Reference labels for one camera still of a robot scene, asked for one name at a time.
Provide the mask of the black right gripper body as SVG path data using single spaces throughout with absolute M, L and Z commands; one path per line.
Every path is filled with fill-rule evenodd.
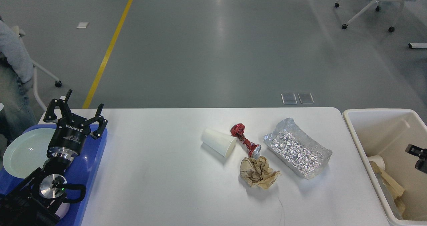
M 423 159 L 418 159 L 415 163 L 415 168 L 423 173 L 427 173 L 427 162 Z

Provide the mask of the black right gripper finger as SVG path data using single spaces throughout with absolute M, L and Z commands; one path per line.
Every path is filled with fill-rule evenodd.
M 420 148 L 416 145 L 409 144 L 405 151 L 411 154 L 412 156 L 416 156 L 418 158 L 427 157 L 427 149 Z

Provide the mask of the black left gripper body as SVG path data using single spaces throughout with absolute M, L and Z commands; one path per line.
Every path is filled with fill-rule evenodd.
M 58 121 L 48 145 L 48 158 L 56 157 L 58 154 L 68 154 L 70 157 L 80 156 L 90 133 L 89 125 L 70 125 L 66 121 Z

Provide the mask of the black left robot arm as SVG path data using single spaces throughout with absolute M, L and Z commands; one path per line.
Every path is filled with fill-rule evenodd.
M 69 90 L 63 99 L 49 103 L 43 121 L 56 127 L 47 146 L 47 160 L 1 199 L 2 226 L 55 226 L 60 220 L 56 212 L 63 203 L 84 200 L 87 187 L 70 183 L 65 173 L 81 155 L 87 137 L 102 137 L 108 121 L 102 115 L 104 104 L 90 119 L 73 113 L 68 105 L 71 94 Z

